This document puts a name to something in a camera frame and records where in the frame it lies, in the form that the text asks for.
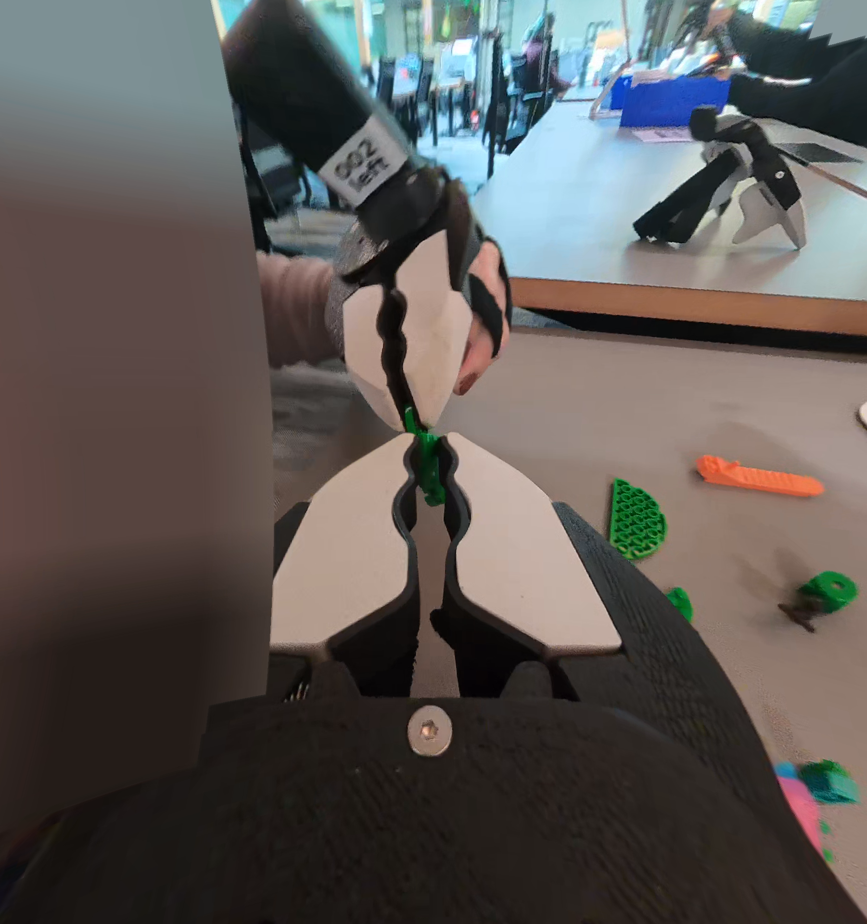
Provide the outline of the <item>green half-round lego plate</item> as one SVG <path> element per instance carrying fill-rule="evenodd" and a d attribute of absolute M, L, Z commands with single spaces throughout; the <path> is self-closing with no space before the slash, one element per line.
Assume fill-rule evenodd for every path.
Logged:
<path fill-rule="evenodd" d="M 629 561 L 656 554 L 666 541 L 668 525 L 658 502 L 625 479 L 612 481 L 608 542 Z"/>

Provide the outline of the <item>row of black chairs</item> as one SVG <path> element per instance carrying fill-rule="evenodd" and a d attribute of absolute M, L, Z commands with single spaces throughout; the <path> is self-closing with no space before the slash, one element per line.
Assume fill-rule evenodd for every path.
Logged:
<path fill-rule="evenodd" d="M 471 192 L 480 190 L 525 140 L 536 94 L 520 81 L 525 56 L 505 46 L 500 29 L 472 40 L 467 55 L 382 58 L 370 88 L 403 129 L 410 145 L 444 167 Z"/>

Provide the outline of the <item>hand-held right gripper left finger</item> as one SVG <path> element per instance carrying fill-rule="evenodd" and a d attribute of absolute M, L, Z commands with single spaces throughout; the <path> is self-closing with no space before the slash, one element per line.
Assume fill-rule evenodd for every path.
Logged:
<path fill-rule="evenodd" d="M 408 540 L 395 499 L 409 483 L 401 433 L 312 497 L 273 580 L 270 651 L 329 654 L 331 644 L 408 585 Z"/>

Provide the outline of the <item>person's left hand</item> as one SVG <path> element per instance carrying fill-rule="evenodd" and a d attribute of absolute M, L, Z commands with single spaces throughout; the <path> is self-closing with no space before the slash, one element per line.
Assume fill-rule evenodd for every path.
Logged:
<path fill-rule="evenodd" d="M 493 239 L 486 238 L 472 261 L 468 280 L 470 294 L 476 296 L 482 305 L 496 305 L 500 311 L 502 328 L 500 335 L 494 338 L 492 327 L 478 312 L 472 312 L 463 361 L 453 389 L 453 394 L 458 397 L 465 395 L 474 386 L 501 356 L 509 342 L 512 310 L 509 279 L 503 255 Z"/>

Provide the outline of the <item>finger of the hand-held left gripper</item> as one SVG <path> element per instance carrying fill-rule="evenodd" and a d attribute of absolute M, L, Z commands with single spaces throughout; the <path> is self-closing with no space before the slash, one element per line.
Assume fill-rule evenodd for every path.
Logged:
<path fill-rule="evenodd" d="M 395 286 L 406 302 L 405 381 L 422 425 L 432 427 L 453 393 L 471 331 L 471 308 L 452 287 L 446 231 L 418 244 L 397 269 Z"/>
<path fill-rule="evenodd" d="M 406 312 L 406 299 L 395 287 L 360 287 L 342 306 L 348 374 L 371 410 L 397 432 L 404 432 L 409 409 Z"/>

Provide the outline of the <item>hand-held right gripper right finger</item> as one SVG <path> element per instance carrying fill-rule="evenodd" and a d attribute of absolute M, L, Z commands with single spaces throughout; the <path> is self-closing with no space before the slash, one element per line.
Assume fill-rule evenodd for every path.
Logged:
<path fill-rule="evenodd" d="M 445 443 L 469 512 L 455 548 L 460 602 L 541 658 L 618 653 L 620 634 L 551 498 L 467 437 Z"/>

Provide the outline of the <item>green round lego piece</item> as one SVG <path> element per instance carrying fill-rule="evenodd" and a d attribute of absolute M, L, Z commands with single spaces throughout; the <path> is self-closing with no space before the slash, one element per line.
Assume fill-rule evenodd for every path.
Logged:
<path fill-rule="evenodd" d="M 858 586 L 852 578 L 840 572 L 823 571 L 800 584 L 791 599 L 778 603 L 777 608 L 792 623 L 814 634 L 817 619 L 851 606 L 858 595 Z"/>

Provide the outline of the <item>orange brick separator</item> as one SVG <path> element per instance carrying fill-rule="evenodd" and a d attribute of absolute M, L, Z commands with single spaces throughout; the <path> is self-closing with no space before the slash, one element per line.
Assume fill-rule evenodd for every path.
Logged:
<path fill-rule="evenodd" d="M 814 498 L 825 491 L 823 483 L 818 479 L 787 472 L 745 467 L 739 461 L 728 461 L 721 456 L 700 456 L 695 465 L 704 481 L 718 486 L 797 498 Z"/>

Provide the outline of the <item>green lego stem piece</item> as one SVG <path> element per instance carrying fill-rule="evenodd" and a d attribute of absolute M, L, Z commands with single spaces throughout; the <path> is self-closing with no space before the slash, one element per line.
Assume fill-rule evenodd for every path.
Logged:
<path fill-rule="evenodd" d="M 440 436 L 427 428 L 412 406 L 405 406 L 404 425 L 416 442 L 412 462 L 417 483 L 430 507 L 446 503 L 446 489 L 440 475 Z"/>

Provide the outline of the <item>dark flat mat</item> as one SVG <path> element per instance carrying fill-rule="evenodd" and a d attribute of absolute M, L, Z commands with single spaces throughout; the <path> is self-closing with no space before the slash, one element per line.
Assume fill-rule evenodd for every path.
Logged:
<path fill-rule="evenodd" d="M 776 142 L 774 147 L 803 166 L 861 165 L 863 160 L 814 142 Z"/>

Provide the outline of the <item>blue box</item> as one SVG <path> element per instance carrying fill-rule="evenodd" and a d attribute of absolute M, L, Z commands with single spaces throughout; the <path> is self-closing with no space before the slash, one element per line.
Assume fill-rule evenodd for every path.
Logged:
<path fill-rule="evenodd" d="M 684 128 L 694 109 L 714 107 L 721 112 L 728 101 L 730 80 L 716 75 L 658 75 L 639 71 L 626 82 L 620 127 L 628 129 Z"/>

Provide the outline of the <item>pink and green lego build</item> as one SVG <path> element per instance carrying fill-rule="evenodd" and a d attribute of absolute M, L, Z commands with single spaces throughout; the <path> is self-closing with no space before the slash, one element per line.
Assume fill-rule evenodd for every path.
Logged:
<path fill-rule="evenodd" d="M 832 865 L 833 852 L 823 843 L 824 837 L 830 834 L 830 826 L 823 818 L 822 809 L 861 803 L 861 793 L 853 776 L 843 765 L 830 759 L 799 764 L 777 762 L 774 775 L 809 842 L 825 862 Z"/>

